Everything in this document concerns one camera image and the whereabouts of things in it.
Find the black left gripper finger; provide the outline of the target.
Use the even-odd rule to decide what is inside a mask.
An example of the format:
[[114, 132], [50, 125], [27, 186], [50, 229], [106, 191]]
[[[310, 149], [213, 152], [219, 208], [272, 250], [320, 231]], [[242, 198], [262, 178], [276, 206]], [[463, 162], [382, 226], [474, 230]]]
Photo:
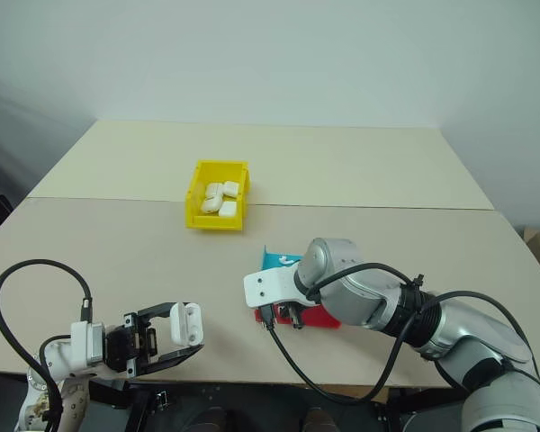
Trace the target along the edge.
[[137, 316], [142, 322], [149, 324], [154, 318], [169, 318], [170, 311], [175, 302], [163, 302], [158, 305], [150, 306], [145, 309], [139, 310]]
[[171, 353], [161, 355], [156, 362], [146, 362], [145, 364], [142, 364], [139, 367], [139, 374], [153, 374], [180, 365], [197, 354], [202, 348], [203, 344], [187, 346]]

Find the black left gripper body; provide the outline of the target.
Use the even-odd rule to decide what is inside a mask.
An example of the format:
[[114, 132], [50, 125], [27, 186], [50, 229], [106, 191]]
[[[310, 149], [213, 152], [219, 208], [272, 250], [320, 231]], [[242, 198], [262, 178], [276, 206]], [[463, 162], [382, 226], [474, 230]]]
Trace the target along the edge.
[[123, 324], [106, 333], [105, 364], [117, 373], [146, 374], [150, 360], [158, 354], [156, 330], [150, 318], [135, 312]]

